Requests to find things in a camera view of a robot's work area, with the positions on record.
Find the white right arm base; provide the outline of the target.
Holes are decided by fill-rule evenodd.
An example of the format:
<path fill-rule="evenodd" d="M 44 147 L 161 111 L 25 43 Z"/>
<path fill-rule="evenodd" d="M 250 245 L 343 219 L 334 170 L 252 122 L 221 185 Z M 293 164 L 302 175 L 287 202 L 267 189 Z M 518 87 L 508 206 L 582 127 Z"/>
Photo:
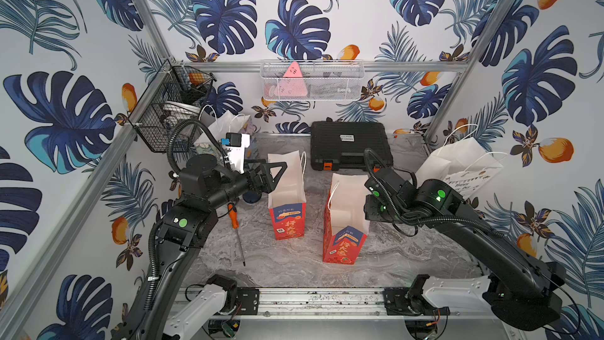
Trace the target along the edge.
<path fill-rule="evenodd" d="M 486 275 L 471 279 L 418 275 L 407 292 L 407 299 L 423 308 L 449 308 L 451 314 L 491 314 L 491 306 L 483 298 L 490 283 Z"/>

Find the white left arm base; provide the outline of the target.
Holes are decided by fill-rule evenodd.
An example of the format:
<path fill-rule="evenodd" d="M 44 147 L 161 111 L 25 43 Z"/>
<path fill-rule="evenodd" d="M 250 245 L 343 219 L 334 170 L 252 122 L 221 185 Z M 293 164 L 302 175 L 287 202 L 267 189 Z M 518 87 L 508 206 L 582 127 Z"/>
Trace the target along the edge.
<path fill-rule="evenodd" d="M 162 339 L 192 339 L 215 314 L 232 315 L 238 310 L 235 280 L 213 275 L 200 293 L 165 324 Z"/>

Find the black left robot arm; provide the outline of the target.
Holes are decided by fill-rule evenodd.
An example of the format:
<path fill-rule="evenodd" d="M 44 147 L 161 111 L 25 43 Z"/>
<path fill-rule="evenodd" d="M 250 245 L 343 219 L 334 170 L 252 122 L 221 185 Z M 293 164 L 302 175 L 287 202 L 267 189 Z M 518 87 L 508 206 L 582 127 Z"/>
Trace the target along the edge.
<path fill-rule="evenodd" d="M 237 283 L 213 275 L 184 309 L 171 314 L 182 281 L 219 222 L 218 209 L 236 213 L 239 198 L 250 192 L 269 194 L 278 187 L 288 165 L 253 160 L 252 169 L 234 171 L 221 143 L 210 142 L 220 153 L 198 154 L 179 168 L 173 146 L 186 127 L 205 134 L 209 129 L 196 119 L 179 121 L 168 136 L 167 158 L 181 182 L 182 197 L 155 223 L 149 233 L 149 268 L 136 299 L 113 333 L 114 339 L 190 339 L 216 314 L 234 317 L 240 313 Z"/>

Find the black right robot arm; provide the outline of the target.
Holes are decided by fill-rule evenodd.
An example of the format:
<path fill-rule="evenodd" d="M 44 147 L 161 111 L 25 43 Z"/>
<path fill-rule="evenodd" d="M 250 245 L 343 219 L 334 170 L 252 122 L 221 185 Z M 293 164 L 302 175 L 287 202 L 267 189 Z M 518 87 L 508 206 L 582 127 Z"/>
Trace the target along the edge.
<path fill-rule="evenodd" d="M 544 263 L 522 251 L 445 182 L 406 181 L 372 149 L 365 149 L 363 158 L 369 173 L 368 220 L 404 224 L 415 231 L 426 226 L 461 245 L 491 272 L 481 298 L 504 323 L 534 331 L 560 319 L 562 300 L 555 291 L 565 283 L 561 264 Z"/>

